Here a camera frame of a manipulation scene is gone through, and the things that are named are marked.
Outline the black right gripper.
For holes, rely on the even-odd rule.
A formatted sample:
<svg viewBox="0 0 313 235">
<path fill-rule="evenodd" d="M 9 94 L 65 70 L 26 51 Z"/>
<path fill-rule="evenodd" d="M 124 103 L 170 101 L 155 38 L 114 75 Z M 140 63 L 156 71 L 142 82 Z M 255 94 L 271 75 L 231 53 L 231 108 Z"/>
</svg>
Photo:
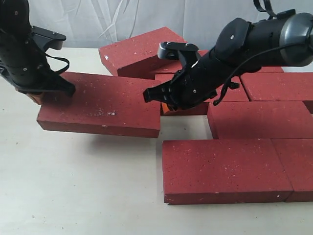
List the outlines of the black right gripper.
<svg viewBox="0 0 313 235">
<path fill-rule="evenodd" d="M 214 104 L 219 104 L 228 89 L 237 89 L 238 83 L 232 78 L 242 75 L 241 63 L 244 53 L 240 49 L 227 51 L 213 47 L 205 55 L 196 52 L 179 52 L 182 69 L 174 73 L 171 80 L 143 92 L 144 101 L 159 101 L 163 115 L 174 115 L 174 110 L 190 109 L 218 96 Z"/>
</svg>

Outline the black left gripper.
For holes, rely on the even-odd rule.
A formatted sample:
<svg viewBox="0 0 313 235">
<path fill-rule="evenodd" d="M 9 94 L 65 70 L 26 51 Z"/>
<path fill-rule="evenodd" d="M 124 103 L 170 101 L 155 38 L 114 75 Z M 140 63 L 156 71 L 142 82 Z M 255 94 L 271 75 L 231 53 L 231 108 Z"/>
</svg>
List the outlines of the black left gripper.
<svg viewBox="0 0 313 235">
<path fill-rule="evenodd" d="M 75 85 L 60 76 L 67 67 L 53 71 L 47 57 L 30 37 L 21 41 L 13 36 L 0 38 L 0 75 L 38 105 L 43 104 L 44 92 L 75 93 Z"/>
</svg>

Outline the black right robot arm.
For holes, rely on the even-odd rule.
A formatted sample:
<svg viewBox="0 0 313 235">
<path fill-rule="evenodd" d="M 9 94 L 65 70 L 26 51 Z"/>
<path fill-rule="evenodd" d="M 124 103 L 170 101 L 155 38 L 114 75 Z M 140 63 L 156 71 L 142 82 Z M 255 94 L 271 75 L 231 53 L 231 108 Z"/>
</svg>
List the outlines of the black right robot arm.
<svg viewBox="0 0 313 235">
<path fill-rule="evenodd" d="M 145 102 L 159 101 L 171 111 L 187 110 L 212 99 L 218 105 L 233 77 L 263 67 L 304 67 L 313 60 L 313 16 L 284 12 L 274 19 L 251 23 L 236 18 L 221 31 L 216 44 L 200 55 L 191 43 L 162 42 L 160 59 L 178 60 L 173 78 L 143 92 Z"/>
</svg>

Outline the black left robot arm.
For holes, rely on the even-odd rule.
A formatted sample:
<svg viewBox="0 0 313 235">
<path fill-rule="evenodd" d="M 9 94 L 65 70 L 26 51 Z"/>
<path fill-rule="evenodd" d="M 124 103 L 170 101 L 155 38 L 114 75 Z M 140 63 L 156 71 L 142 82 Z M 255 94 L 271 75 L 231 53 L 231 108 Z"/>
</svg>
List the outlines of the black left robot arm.
<svg viewBox="0 0 313 235">
<path fill-rule="evenodd" d="M 61 77 L 69 66 L 54 71 L 47 50 L 60 50 L 65 35 L 33 26 L 26 0 L 0 2 L 0 75 L 16 91 L 40 104 L 45 93 L 73 96 L 75 86 Z"/>
</svg>

